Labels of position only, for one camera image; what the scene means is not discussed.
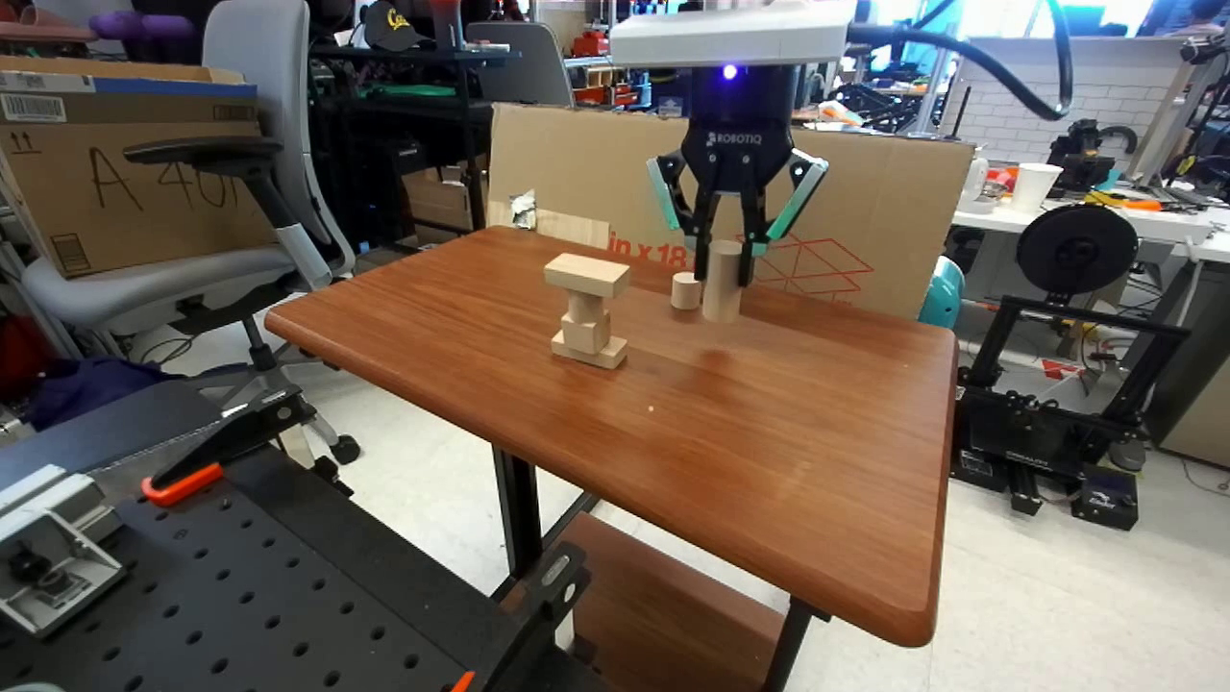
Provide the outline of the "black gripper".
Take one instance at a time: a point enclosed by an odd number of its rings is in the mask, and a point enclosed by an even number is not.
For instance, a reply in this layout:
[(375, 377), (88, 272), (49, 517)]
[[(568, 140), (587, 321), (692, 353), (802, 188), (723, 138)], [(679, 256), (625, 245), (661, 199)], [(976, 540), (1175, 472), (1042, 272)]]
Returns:
[(829, 174), (791, 138), (791, 63), (698, 63), (687, 71), (687, 122), (668, 154), (647, 162), (665, 225), (697, 240), (707, 285), (712, 225), (723, 195), (741, 199), (739, 285), (755, 280), (756, 245), (791, 234)]

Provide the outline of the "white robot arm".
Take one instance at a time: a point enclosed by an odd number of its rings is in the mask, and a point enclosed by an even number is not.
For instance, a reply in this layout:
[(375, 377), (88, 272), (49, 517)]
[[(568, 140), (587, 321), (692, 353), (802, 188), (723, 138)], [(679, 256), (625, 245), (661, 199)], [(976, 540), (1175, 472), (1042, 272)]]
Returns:
[(615, 24), (615, 63), (687, 71), (679, 144), (655, 154), (647, 178), (665, 224), (692, 245), (692, 272), (698, 280), (712, 277), (723, 195), (741, 206), (735, 285), (747, 288), (755, 262), (791, 234), (826, 181), (829, 162), (791, 138), (794, 63), (839, 61), (846, 44), (943, 44), (993, 71), (1038, 117), (1060, 117), (1071, 104), (1071, 42), (1060, 3), (1044, 3), (1056, 55), (1053, 104), (971, 42), (923, 25), (856, 24), (842, 0), (770, 0), (761, 8), (629, 13)]

